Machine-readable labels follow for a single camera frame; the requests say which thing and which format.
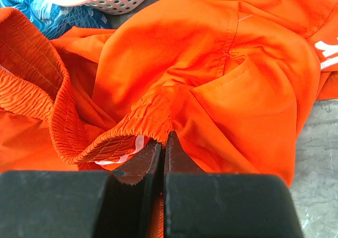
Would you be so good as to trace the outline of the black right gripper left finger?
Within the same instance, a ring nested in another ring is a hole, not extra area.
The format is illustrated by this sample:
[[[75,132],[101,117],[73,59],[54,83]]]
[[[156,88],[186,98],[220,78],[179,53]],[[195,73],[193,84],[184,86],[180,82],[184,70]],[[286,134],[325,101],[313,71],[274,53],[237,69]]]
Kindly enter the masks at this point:
[[[161,145],[114,171],[1,174],[1,237],[157,237]]]

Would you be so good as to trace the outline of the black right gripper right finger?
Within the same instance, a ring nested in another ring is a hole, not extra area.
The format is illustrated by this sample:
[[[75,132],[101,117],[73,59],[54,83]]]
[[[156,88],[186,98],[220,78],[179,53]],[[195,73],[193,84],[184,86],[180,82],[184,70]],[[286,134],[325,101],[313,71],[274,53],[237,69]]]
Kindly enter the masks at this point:
[[[277,176],[204,172],[168,136],[165,237],[302,237],[286,184]]]

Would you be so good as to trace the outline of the orange drawstring shorts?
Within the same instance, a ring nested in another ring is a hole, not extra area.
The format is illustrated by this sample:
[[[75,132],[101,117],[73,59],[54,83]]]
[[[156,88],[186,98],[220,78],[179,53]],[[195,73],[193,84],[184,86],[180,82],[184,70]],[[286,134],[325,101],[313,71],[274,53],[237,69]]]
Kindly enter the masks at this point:
[[[175,131],[205,171],[293,181],[337,98],[337,0],[160,0],[48,40],[1,9],[1,171],[113,170]]]

